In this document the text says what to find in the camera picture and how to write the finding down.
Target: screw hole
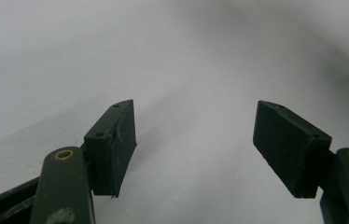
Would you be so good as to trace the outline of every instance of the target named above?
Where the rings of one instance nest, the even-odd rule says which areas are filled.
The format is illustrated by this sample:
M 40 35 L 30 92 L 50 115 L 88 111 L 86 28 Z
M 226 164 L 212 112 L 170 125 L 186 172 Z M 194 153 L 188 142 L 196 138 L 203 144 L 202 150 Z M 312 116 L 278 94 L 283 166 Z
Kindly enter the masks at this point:
M 103 135 L 105 135 L 104 133 L 97 133 L 95 136 L 96 137 L 103 137 Z
M 58 161 L 65 161 L 74 155 L 73 150 L 63 150 L 55 154 L 55 159 Z

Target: white surface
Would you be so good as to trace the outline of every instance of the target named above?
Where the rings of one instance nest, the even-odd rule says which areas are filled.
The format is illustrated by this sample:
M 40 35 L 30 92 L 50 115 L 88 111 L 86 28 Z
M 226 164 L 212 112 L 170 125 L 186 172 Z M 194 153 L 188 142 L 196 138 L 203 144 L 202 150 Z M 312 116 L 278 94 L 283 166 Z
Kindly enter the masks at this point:
M 349 147 L 349 0 L 0 1 L 0 193 L 133 98 L 97 223 L 323 223 L 252 144 L 258 100 Z

